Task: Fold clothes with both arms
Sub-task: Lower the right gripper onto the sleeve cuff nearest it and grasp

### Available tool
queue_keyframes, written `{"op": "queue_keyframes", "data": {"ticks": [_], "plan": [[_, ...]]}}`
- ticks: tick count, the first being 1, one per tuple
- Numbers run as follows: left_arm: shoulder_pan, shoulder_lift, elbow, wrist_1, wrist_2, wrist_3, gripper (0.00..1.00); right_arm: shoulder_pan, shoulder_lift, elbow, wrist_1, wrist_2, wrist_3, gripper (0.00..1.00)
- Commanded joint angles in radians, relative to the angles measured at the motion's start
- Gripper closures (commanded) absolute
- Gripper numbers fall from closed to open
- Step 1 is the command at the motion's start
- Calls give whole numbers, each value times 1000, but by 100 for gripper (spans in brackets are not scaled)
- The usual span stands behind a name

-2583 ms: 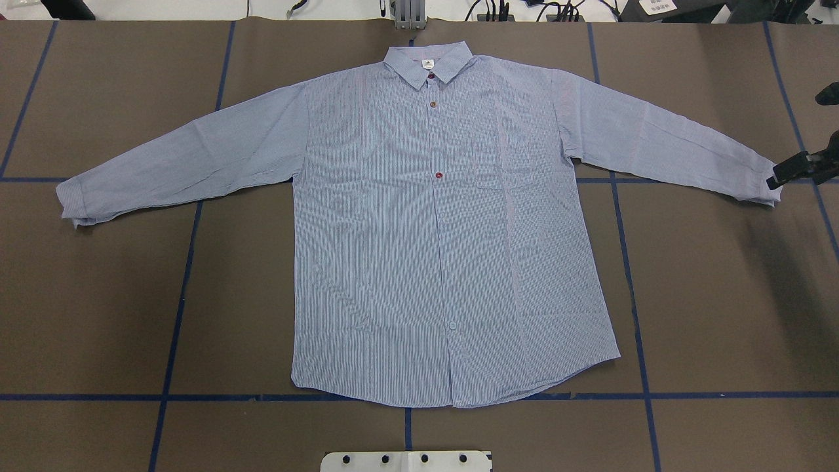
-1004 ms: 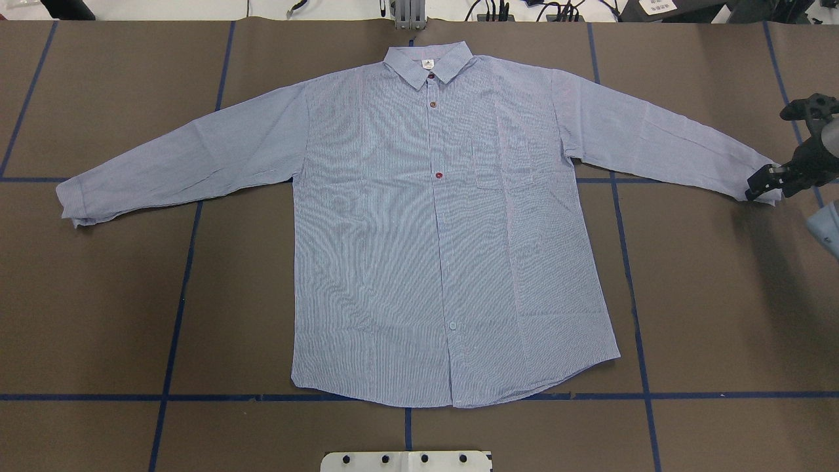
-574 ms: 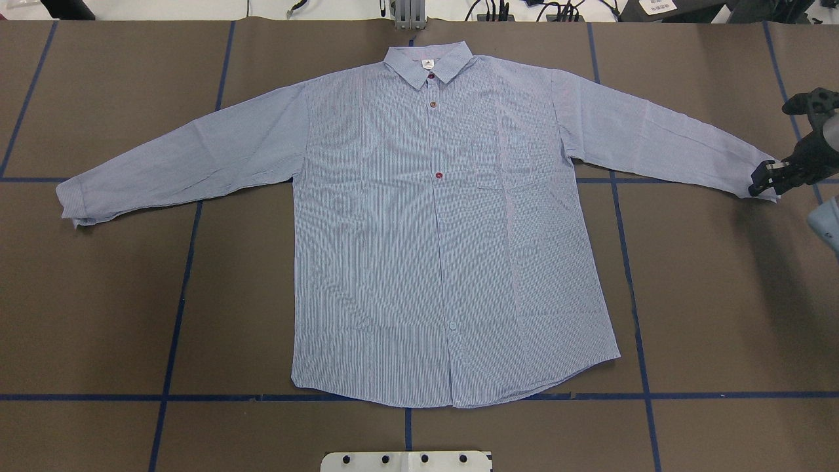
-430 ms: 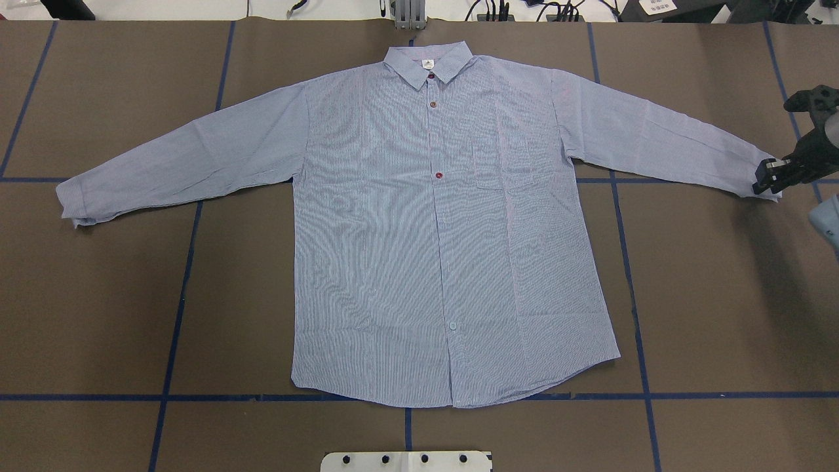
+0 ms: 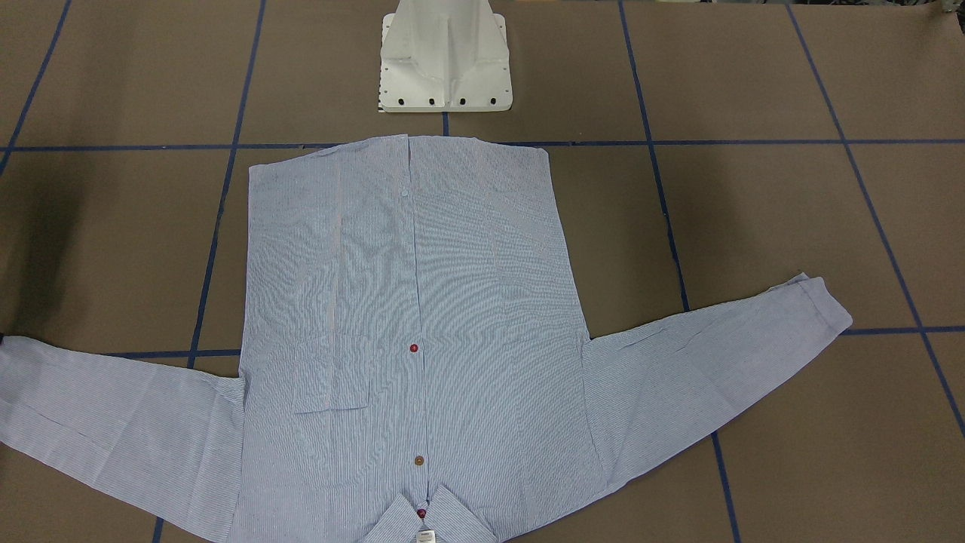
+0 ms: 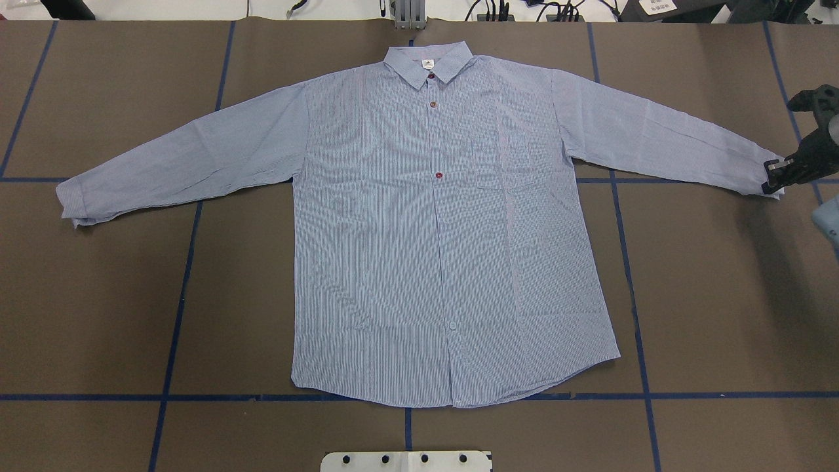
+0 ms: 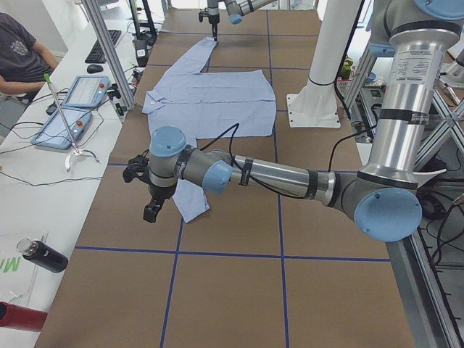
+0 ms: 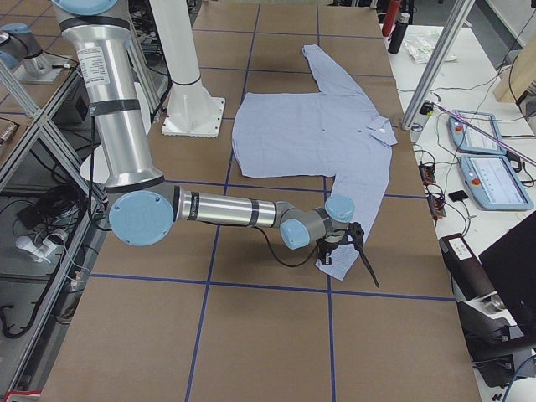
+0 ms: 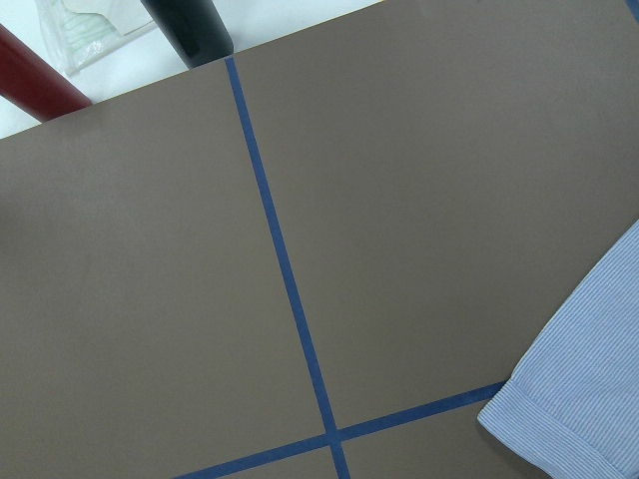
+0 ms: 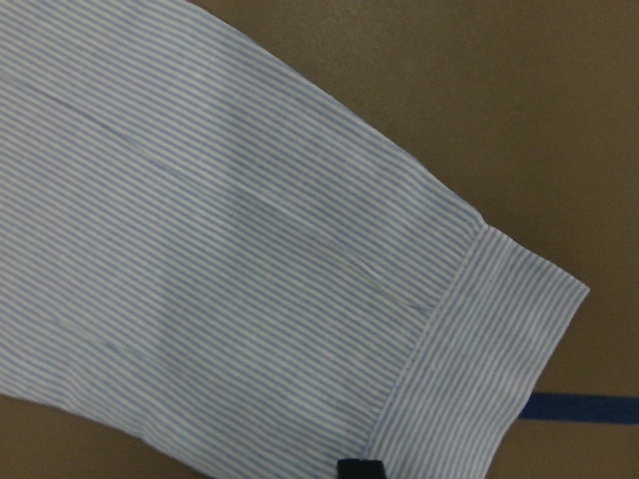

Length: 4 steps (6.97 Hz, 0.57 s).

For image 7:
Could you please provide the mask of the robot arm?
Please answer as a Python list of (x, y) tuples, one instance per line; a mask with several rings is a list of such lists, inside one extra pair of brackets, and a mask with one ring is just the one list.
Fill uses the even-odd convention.
[[(391, 75), (368, 161), (355, 173), (324, 173), (243, 157), (206, 152), (190, 145), (186, 133), (220, 138), (244, 126), (254, 135), (255, 116), (270, 131), (275, 97), (260, 71), (204, 73), (216, 46), (203, 38), (172, 65), (146, 95), (151, 143), (143, 177), (152, 196), (144, 219), (157, 218), (164, 201), (181, 183), (220, 194), (229, 182), (254, 182), (293, 199), (316, 199), (343, 212), (366, 235), (379, 241), (410, 236), (421, 221), (416, 191), (433, 173), (414, 171), (423, 121), (431, 106), (444, 52), (463, 29), (461, 1), (377, 1), (369, 48), (386, 49)], [(229, 129), (220, 124), (229, 120)]]
[[(214, 41), (218, 41), (218, 24), (220, 23), (219, 3), (221, 2), (221, 0), (208, 0), (207, 7), (200, 10), (198, 13), (200, 22), (203, 22), (204, 18), (207, 18), (208, 23), (211, 25)], [(244, 16), (255, 12), (272, 2), (272, 0), (223, 1), (228, 18), (233, 25), (239, 24), (243, 20)]]

